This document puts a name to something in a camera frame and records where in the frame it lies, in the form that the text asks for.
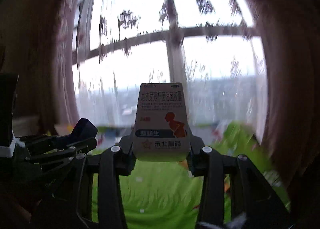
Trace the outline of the small black cube box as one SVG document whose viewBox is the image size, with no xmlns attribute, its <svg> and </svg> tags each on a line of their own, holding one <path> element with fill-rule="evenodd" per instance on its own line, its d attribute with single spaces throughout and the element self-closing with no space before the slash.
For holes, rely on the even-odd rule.
<svg viewBox="0 0 320 229">
<path fill-rule="evenodd" d="M 89 119 L 81 118 L 71 132 L 71 137 L 77 141 L 95 138 L 98 129 Z"/>
</svg>

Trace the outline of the white orange medicine box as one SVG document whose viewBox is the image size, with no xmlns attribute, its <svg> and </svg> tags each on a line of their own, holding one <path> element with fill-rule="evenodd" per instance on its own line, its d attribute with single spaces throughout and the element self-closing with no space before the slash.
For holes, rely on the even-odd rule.
<svg viewBox="0 0 320 229">
<path fill-rule="evenodd" d="M 135 157 L 176 162 L 190 152 L 190 132 L 181 83 L 142 83 L 132 135 Z"/>
</svg>

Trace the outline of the green cartoon bedsheet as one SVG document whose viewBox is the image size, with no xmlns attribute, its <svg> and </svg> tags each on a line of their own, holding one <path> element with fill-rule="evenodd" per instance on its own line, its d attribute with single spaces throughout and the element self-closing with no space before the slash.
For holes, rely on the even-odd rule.
<svg viewBox="0 0 320 229">
<path fill-rule="evenodd" d="M 290 200 L 271 158 L 246 123 L 222 120 L 191 128 L 193 135 L 219 153 L 247 155 L 276 191 L 286 208 Z M 194 228 L 203 177 L 194 177 L 186 161 L 137 161 L 130 176 L 120 177 L 128 228 Z"/>
</svg>

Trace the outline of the mauve drape curtain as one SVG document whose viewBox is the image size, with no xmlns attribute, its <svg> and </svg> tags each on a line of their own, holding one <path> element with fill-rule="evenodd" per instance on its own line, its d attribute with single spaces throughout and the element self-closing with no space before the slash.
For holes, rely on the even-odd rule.
<svg viewBox="0 0 320 229">
<path fill-rule="evenodd" d="M 1 72 L 19 76 L 14 117 L 76 123 L 72 73 L 77 0 L 1 0 Z"/>
</svg>

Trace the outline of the white lace curtain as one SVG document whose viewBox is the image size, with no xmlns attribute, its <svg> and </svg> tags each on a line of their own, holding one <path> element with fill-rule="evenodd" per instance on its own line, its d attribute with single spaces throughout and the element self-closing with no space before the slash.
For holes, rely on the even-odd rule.
<svg viewBox="0 0 320 229">
<path fill-rule="evenodd" d="M 77 0 L 78 113 L 132 126 L 142 83 L 183 85 L 192 126 L 241 121 L 263 131 L 267 71 L 245 0 Z"/>
</svg>

